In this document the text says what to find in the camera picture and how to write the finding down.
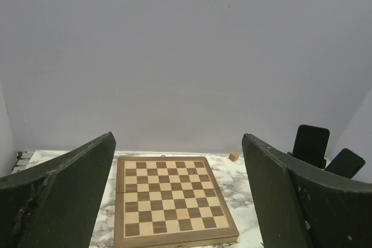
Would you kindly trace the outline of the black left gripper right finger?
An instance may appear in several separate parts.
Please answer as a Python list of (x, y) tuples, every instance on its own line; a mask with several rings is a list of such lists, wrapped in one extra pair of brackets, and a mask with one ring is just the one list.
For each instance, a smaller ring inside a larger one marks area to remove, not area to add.
[(326, 172), (252, 134), (242, 151), (264, 247), (371, 247), (371, 184)]

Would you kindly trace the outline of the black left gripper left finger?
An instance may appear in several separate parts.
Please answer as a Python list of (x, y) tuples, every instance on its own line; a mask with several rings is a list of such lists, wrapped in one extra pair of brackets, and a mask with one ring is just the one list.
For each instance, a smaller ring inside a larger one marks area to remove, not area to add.
[(1, 177), (1, 247), (88, 247), (115, 148), (108, 132)]

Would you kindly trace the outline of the black phone stand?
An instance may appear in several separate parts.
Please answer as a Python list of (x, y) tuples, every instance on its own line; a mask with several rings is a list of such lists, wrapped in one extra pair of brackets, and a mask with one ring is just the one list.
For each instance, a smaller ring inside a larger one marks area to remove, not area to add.
[(344, 148), (324, 170), (351, 179), (360, 171), (365, 163), (366, 161), (362, 157)]
[(326, 166), (324, 156), (329, 137), (330, 131), (326, 128), (301, 124), (295, 137), (293, 157), (324, 169)]

